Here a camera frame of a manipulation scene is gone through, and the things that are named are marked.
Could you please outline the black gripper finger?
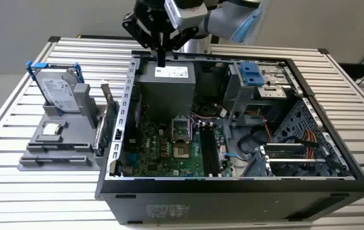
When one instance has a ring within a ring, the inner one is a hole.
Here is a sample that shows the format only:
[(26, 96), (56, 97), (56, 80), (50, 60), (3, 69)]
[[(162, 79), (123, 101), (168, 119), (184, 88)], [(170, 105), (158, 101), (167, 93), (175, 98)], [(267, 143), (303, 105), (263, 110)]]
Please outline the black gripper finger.
[(123, 19), (123, 27), (144, 48), (156, 54), (158, 67), (163, 66), (163, 47), (159, 27), (154, 17), (139, 20), (135, 13), (128, 13)]
[(163, 32), (163, 43), (162, 43), (162, 67), (166, 67), (167, 52), (179, 50), (182, 46), (188, 42), (191, 38), (199, 32), (199, 27), (190, 27), (183, 29), (174, 37), (171, 37), (171, 30)]

